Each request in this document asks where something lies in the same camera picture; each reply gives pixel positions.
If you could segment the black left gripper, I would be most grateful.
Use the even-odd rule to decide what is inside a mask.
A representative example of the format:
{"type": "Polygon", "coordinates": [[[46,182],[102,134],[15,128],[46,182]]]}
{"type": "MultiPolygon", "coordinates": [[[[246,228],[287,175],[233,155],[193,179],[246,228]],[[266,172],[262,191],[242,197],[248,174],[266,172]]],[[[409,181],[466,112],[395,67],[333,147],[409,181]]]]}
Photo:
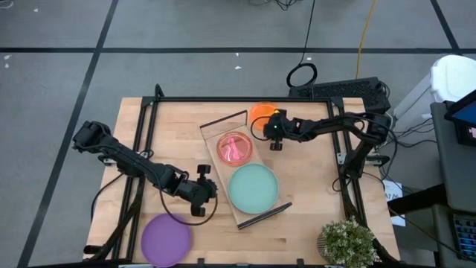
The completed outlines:
{"type": "Polygon", "coordinates": [[[197,181],[189,180],[189,173],[182,170],[179,173],[179,183],[174,194],[190,203],[190,213],[194,217],[205,216],[206,208],[203,204],[210,198],[217,197],[216,183],[206,178],[210,173],[210,165],[198,165],[197,172],[199,178],[197,181]]]}

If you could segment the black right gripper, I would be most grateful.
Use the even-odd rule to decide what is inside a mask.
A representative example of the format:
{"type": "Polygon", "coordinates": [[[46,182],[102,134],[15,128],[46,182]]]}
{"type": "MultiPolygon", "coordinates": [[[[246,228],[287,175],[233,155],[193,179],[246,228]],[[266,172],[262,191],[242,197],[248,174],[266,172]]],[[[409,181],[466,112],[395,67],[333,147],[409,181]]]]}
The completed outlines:
{"type": "Polygon", "coordinates": [[[272,140],[270,150],[282,150],[283,139],[295,141],[298,138],[297,134],[292,132],[295,123],[287,119],[286,113],[284,109],[276,109],[263,125],[263,135],[272,140]]]}

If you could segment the orange transparent plate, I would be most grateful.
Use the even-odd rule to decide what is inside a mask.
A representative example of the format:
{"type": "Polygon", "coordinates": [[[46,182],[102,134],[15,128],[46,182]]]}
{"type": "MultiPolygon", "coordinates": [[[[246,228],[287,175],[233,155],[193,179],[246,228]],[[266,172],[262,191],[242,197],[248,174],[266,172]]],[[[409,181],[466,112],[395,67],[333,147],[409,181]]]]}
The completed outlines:
{"type": "Polygon", "coordinates": [[[278,109],[277,104],[271,102],[259,102],[253,105],[249,113],[249,121],[253,124],[253,128],[263,130],[276,109],[278,109]]]}

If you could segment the red transparent plate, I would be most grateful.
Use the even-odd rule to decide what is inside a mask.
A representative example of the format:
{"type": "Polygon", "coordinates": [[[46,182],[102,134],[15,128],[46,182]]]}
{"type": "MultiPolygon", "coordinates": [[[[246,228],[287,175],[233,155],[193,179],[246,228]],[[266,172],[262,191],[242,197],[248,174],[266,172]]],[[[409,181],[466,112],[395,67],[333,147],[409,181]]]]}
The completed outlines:
{"type": "Polygon", "coordinates": [[[243,132],[232,131],[222,135],[216,152],[221,161],[230,166],[241,166],[249,162],[253,153],[251,139],[243,132]]]}

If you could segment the teal opaque plate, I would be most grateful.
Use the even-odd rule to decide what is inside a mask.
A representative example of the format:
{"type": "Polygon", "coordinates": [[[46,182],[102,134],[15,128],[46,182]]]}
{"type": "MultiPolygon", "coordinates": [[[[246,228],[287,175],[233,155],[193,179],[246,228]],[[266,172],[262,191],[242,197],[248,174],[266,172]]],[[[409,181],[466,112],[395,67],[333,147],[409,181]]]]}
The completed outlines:
{"type": "Polygon", "coordinates": [[[236,169],[228,183],[231,203],[246,214],[262,214],[271,210],[278,200],[279,191],[274,173],[257,163],[236,169]]]}

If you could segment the purple opaque plate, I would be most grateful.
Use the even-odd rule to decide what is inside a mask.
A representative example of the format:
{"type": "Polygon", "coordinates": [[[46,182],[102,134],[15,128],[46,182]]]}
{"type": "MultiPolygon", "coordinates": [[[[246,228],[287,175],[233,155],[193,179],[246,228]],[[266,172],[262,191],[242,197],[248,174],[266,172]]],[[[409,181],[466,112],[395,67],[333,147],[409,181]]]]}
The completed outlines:
{"type": "Polygon", "coordinates": [[[141,252],[156,267],[171,267],[182,261],[191,248],[189,226],[176,222],[168,214],[159,214],[148,222],[141,236],[141,252]]]}

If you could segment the black desktop computer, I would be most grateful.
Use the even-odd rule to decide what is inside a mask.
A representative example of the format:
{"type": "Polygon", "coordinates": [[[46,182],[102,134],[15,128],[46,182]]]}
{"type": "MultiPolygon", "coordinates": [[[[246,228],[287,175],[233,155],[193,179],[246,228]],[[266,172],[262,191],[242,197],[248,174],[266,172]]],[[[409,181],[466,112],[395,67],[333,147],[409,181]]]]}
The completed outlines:
{"type": "Polygon", "coordinates": [[[342,109],[344,98],[360,98],[365,112],[383,115],[391,125],[393,119],[387,114],[390,108],[388,95],[389,88],[384,82],[377,77],[368,77],[292,87],[288,97],[313,102],[326,101],[330,103],[330,107],[339,106],[342,109]]]}

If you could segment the potted plant striped pot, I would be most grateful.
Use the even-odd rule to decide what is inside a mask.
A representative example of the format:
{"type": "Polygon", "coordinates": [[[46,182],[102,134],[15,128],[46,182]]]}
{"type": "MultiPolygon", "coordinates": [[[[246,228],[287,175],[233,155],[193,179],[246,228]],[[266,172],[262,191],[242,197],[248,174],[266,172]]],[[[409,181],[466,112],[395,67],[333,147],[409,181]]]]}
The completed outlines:
{"type": "Polygon", "coordinates": [[[331,222],[322,227],[317,239],[321,257],[345,268],[367,268],[379,259],[373,241],[374,234],[359,225],[354,217],[331,222]]]}

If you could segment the white paper sheet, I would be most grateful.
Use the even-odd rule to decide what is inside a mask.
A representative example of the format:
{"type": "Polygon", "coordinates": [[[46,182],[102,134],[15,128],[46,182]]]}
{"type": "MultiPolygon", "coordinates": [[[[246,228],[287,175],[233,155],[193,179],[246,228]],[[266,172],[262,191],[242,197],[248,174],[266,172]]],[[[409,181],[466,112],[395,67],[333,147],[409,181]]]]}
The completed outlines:
{"type": "MultiPolygon", "coordinates": [[[[399,182],[393,182],[388,179],[383,180],[385,186],[385,198],[392,201],[403,197],[402,184],[399,182]]],[[[406,227],[405,216],[392,216],[391,222],[394,226],[406,227]]]]}

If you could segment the white bin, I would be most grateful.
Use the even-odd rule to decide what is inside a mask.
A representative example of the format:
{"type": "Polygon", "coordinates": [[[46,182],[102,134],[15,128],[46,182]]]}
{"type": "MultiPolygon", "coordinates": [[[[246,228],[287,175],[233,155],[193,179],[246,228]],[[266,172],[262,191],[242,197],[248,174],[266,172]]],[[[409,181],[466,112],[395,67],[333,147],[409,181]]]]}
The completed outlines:
{"type": "Polygon", "coordinates": [[[432,103],[458,102],[475,89],[476,60],[458,55],[444,56],[393,109],[393,116],[397,120],[428,119],[432,103]]]}

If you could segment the grey desk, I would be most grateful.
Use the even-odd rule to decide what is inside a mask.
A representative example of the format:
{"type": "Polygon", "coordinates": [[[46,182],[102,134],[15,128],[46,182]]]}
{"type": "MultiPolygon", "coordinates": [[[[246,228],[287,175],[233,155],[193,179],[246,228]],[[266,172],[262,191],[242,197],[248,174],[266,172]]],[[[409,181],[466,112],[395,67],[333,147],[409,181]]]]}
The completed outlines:
{"type": "Polygon", "coordinates": [[[454,124],[444,119],[446,112],[444,103],[431,104],[448,204],[476,214],[476,147],[458,143],[454,124]]]}

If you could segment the dark device blue screen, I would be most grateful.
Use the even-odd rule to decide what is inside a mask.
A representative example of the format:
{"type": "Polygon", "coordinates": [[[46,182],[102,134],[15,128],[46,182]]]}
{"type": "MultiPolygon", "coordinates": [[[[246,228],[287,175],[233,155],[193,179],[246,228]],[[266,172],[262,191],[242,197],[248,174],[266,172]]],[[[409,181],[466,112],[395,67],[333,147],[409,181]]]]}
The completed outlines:
{"type": "Polygon", "coordinates": [[[444,119],[453,123],[459,144],[476,147],[476,89],[457,102],[446,101],[444,119]]]}

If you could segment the dark keyboard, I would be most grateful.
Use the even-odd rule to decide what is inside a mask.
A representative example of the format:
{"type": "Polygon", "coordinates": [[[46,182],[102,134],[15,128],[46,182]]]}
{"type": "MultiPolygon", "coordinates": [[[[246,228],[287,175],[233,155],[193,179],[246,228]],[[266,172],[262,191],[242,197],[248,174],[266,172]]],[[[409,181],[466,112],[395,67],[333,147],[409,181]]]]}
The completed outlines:
{"type": "Polygon", "coordinates": [[[458,258],[476,262],[476,216],[452,214],[451,221],[458,258]]]}

